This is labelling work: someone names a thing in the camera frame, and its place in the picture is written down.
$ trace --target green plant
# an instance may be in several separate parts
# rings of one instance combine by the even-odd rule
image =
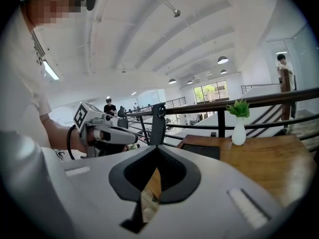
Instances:
[[[229,111],[230,114],[235,115],[238,118],[248,118],[250,115],[249,112],[249,104],[243,100],[240,101],[235,101],[235,105],[234,106],[228,106],[226,107],[226,109]]]

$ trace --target person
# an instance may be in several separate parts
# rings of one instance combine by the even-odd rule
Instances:
[[[287,69],[289,75],[290,91],[296,90],[295,72],[292,63],[286,61],[286,57],[284,54],[278,54],[277,60],[283,65],[282,68],[277,68],[279,75],[281,76],[280,70]],[[294,119],[296,117],[296,103],[293,102],[290,104],[290,106],[290,116]]]
[[[104,112],[112,116],[116,116],[118,112],[116,111],[116,106],[112,104],[111,98],[106,98],[106,105],[104,106]]]
[[[31,100],[20,118],[20,134],[30,136],[41,147],[67,149],[66,137],[69,127],[61,126],[50,119],[51,107],[46,98],[43,80],[44,65],[34,49],[31,33],[37,26],[50,25],[69,12],[76,11],[81,0],[24,0],[12,15],[1,37],[0,64],[12,70],[30,90]],[[94,140],[93,131],[87,135]],[[86,153],[78,130],[70,138],[71,149]]]

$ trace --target wooden table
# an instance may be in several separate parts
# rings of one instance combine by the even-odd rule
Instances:
[[[283,206],[303,195],[317,167],[294,134],[248,138],[241,146],[230,138],[187,135],[177,148],[184,144],[219,146],[221,161],[257,182]]]

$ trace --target black hair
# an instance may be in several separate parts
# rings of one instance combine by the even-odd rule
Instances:
[[[284,54],[278,54],[277,60],[280,61],[282,59],[286,59],[285,55]]]

